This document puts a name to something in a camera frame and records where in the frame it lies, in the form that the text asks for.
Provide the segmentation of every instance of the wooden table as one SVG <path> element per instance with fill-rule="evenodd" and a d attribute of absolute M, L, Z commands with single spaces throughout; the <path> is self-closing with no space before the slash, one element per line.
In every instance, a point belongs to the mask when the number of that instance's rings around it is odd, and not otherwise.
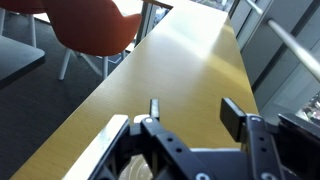
<path fill-rule="evenodd" d="M 0 89 L 45 62 L 44 51 L 0 36 Z"/>
<path fill-rule="evenodd" d="M 227 13 L 185 1 L 16 172 L 13 179 L 60 179 L 114 114 L 148 113 L 158 98 L 162 125 L 190 147 L 239 147 L 219 119 L 222 97 L 257 113 Z"/>

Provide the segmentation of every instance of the screw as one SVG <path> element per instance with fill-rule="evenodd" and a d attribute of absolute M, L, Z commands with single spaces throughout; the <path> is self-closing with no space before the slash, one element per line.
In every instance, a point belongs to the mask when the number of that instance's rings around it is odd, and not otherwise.
<path fill-rule="evenodd" d="M 151 118 L 147 118 L 147 119 L 146 119 L 146 122 L 147 122 L 147 123 L 151 123 L 151 122 L 152 122 L 152 119 L 151 119 Z"/>
<path fill-rule="evenodd" d="M 262 174 L 261 174 L 261 178 L 262 178 L 263 180 L 277 180 L 277 178 L 276 178 L 273 174 L 268 173 L 268 172 L 262 173 Z"/>
<path fill-rule="evenodd" d="M 196 175 L 196 180 L 210 180 L 210 177 L 205 173 L 198 173 Z"/>

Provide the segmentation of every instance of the chair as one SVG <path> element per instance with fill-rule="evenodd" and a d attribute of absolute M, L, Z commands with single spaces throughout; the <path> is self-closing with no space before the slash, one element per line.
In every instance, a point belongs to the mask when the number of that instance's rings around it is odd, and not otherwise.
<path fill-rule="evenodd" d="M 132 42 L 141 15 L 122 16 L 112 0 L 42 0 L 58 40 L 66 46 L 60 80 L 64 79 L 71 51 L 103 57 L 103 78 L 108 75 L 108 56 Z"/>
<path fill-rule="evenodd" d="M 2 35 L 6 10 L 27 14 L 32 38 L 32 46 L 36 47 L 36 31 L 33 14 L 44 13 L 41 0 L 0 0 L 0 35 Z"/>

